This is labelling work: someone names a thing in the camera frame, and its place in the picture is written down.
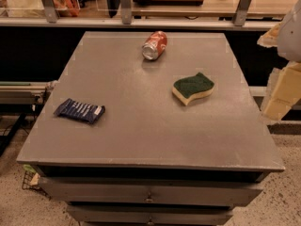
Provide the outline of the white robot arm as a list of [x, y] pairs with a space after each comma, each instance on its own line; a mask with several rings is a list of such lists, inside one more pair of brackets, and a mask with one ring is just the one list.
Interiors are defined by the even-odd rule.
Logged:
[[269, 121], [280, 121], [301, 100], [301, 0], [284, 19], [265, 34], [257, 44], [276, 47], [277, 54], [288, 60], [283, 69], [270, 73], [261, 114]]

